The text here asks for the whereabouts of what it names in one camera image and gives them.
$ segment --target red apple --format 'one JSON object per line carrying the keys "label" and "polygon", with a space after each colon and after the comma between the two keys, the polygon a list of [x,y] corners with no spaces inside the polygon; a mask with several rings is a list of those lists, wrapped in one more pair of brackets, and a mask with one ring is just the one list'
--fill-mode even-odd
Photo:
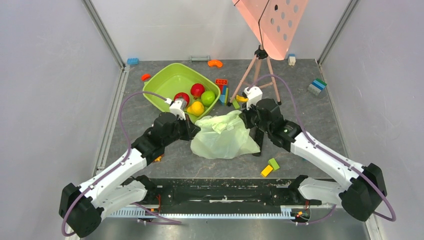
{"label": "red apple", "polygon": [[191,92],[191,95],[193,95],[193,97],[200,98],[202,94],[205,92],[205,87],[200,83],[196,83],[191,87],[190,92]]}
{"label": "red apple", "polygon": [[190,103],[190,97],[187,93],[185,92],[179,92],[177,93],[174,97],[173,100],[175,101],[176,99],[184,99],[187,102],[187,106]]}

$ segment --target crumpled bag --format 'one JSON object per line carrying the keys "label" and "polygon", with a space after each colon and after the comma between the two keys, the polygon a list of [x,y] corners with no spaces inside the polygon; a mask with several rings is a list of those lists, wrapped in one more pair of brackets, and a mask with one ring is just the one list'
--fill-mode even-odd
{"label": "crumpled bag", "polygon": [[191,140],[194,154],[207,159],[232,159],[243,154],[260,151],[258,144],[249,136],[239,117],[241,111],[234,110],[222,116],[204,116],[195,124],[200,132]]}

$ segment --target green apple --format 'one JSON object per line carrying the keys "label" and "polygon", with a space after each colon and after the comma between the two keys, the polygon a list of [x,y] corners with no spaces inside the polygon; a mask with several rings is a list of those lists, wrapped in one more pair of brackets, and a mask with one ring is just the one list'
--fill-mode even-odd
{"label": "green apple", "polygon": [[209,107],[210,105],[212,105],[214,101],[215,101],[215,93],[211,90],[207,90],[201,95],[201,102],[206,107]]}

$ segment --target pink perforated panel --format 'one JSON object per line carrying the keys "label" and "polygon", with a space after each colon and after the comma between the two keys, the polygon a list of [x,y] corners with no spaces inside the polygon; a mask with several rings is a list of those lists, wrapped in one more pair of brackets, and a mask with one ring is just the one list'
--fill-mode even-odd
{"label": "pink perforated panel", "polygon": [[[258,20],[268,0],[240,0],[235,5],[261,42]],[[269,57],[283,60],[292,43],[308,0],[269,0],[260,20],[263,47]]]}

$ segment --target white wall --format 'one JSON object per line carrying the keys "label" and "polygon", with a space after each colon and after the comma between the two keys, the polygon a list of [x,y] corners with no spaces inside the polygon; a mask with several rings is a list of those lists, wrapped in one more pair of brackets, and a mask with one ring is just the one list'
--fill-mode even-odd
{"label": "white wall", "polygon": [[64,239],[62,188],[91,177],[119,68],[79,0],[4,0],[0,33],[0,239]]}
{"label": "white wall", "polygon": [[[231,0],[92,1],[124,60],[251,59],[259,44]],[[309,0],[289,53],[317,59],[348,2]]]}
{"label": "white wall", "polygon": [[418,0],[360,1],[323,64],[351,158],[383,170],[397,214],[381,220],[387,240],[424,236],[422,9]]}

